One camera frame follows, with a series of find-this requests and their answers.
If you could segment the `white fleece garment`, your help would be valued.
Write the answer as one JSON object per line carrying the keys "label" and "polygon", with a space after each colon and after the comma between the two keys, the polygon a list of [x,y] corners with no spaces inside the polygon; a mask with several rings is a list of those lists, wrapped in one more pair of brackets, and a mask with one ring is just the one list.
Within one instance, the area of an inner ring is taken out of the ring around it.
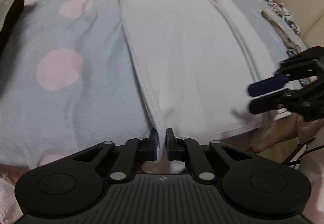
{"label": "white fleece garment", "polygon": [[145,172],[177,173],[166,157],[166,131],[201,144],[255,129],[270,112],[248,110],[249,84],[275,71],[270,54],[232,0],[119,0],[123,29],[144,104],[158,132]]}

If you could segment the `taupe thin garment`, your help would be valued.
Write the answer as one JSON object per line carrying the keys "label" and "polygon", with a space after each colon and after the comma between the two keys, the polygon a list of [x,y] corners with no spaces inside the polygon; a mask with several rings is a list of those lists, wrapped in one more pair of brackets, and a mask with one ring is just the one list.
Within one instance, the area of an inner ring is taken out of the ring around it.
{"label": "taupe thin garment", "polygon": [[270,25],[274,28],[276,33],[280,36],[286,49],[293,55],[297,55],[302,52],[300,45],[295,43],[281,25],[265,10],[261,12],[263,18],[265,18]]}

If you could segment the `patterned black white cloth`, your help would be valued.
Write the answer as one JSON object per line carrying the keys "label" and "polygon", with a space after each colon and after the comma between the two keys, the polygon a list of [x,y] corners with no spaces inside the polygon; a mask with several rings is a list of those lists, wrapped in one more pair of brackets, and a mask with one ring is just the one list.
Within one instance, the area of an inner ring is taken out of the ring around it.
{"label": "patterned black white cloth", "polygon": [[276,3],[273,0],[268,0],[267,4],[271,7],[271,9],[276,15],[285,20],[285,22],[291,27],[291,29],[295,32],[296,35],[301,34],[300,27],[298,26],[294,17],[286,8],[284,3]]}

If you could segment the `polka dot bed sheet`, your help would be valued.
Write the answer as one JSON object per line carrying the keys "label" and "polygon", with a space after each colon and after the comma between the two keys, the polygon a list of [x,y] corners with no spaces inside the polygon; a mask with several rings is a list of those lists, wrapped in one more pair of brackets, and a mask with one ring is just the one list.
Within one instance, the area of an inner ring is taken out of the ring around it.
{"label": "polka dot bed sheet", "polygon": [[1,56],[2,169],[150,129],[117,0],[25,0]]}

